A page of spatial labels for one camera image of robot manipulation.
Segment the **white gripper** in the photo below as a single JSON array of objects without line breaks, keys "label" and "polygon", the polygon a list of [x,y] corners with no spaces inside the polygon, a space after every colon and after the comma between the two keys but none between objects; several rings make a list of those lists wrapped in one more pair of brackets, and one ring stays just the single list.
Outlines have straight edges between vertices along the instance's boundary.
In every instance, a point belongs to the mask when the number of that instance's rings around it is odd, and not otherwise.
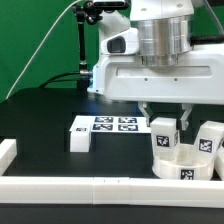
[{"label": "white gripper", "polygon": [[164,67],[145,66],[136,55],[101,51],[93,91],[110,100],[139,102],[147,126],[153,115],[147,102],[183,103],[180,128],[186,131],[192,104],[224,104],[224,43],[197,45],[176,65]]}]

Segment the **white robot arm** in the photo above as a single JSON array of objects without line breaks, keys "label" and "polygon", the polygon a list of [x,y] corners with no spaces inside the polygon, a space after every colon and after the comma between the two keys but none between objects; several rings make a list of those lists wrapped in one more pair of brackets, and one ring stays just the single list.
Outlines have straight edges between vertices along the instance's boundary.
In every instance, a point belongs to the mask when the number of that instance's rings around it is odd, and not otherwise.
[{"label": "white robot arm", "polygon": [[224,43],[193,39],[193,0],[93,0],[102,11],[99,60],[88,90],[109,100],[180,103],[183,129],[195,104],[224,104]]}]

